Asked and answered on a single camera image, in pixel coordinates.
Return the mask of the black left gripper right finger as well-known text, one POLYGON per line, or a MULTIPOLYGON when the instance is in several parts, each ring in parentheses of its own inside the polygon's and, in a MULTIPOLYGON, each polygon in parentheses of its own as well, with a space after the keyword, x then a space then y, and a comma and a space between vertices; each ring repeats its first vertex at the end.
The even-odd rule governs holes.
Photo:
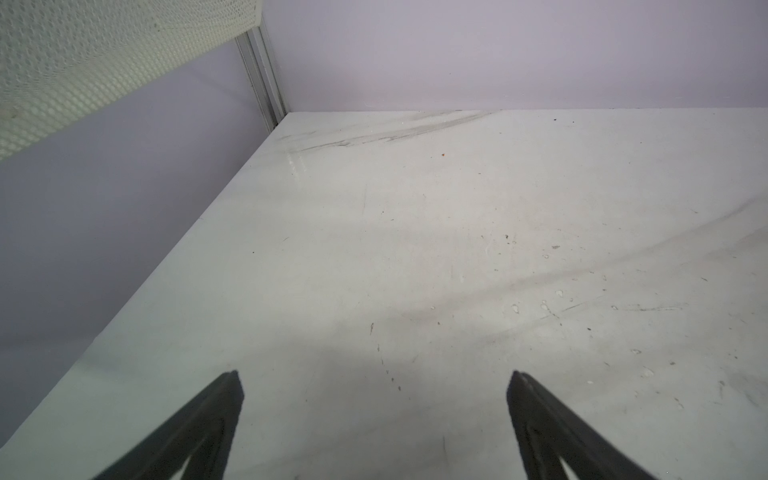
POLYGON ((641 479, 653 475, 624 455, 533 376, 514 371, 506 391, 529 479, 641 479))

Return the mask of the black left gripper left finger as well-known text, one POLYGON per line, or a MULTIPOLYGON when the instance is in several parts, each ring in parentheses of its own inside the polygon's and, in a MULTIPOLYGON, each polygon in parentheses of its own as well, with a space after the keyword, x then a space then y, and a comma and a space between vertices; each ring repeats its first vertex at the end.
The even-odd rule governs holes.
POLYGON ((221 479, 244 391, 237 371, 219 375, 98 479, 221 479))

